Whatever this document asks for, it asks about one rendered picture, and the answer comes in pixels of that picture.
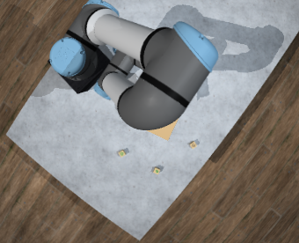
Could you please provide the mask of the beige block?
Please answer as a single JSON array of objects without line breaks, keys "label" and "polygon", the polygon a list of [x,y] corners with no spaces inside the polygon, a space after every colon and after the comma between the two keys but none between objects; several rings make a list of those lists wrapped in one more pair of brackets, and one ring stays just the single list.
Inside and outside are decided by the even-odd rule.
[{"label": "beige block", "polygon": [[126,155],[126,152],[124,150],[122,150],[122,151],[119,151],[119,154],[120,154],[121,157],[123,157],[123,156]]},{"label": "beige block", "polygon": [[159,174],[159,172],[160,172],[160,168],[155,167],[153,173]]},{"label": "beige block", "polygon": [[195,147],[197,146],[197,144],[195,143],[195,141],[192,141],[192,142],[190,143],[190,145],[191,145],[192,148],[195,148]]}]

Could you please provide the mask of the tan flat mat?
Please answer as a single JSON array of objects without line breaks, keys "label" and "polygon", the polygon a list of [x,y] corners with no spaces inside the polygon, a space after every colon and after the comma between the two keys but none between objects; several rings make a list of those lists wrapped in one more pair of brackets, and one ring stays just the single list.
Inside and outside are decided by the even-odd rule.
[{"label": "tan flat mat", "polygon": [[153,130],[147,130],[149,131],[150,133],[153,133],[157,136],[160,136],[162,137],[163,139],[165,140],[168,140],[176,123],[177,123],[178,120],[176,120],[175,122],[173,122],[172,124],[168,125],[168,126],[165,126],[161,129],[153,129]]}]

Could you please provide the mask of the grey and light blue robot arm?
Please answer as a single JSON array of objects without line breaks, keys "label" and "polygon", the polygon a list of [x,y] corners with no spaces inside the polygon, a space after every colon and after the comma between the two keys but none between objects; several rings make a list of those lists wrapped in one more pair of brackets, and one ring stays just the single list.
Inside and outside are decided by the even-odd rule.
[{"label": "grey and light blue robot arm", "polygon": [[[89,0],[51,48],[50,63],[70,80],[85,80],[98,66],[98,46],[106,43],[116,54],[94,91],[112,98],[120,118],[140,130],[175,122],[218,60],[215,46],[185,22],[152,29],[119,18],[107,2]],[[143,70],[135,84],[126,78],[134,65]]]}]

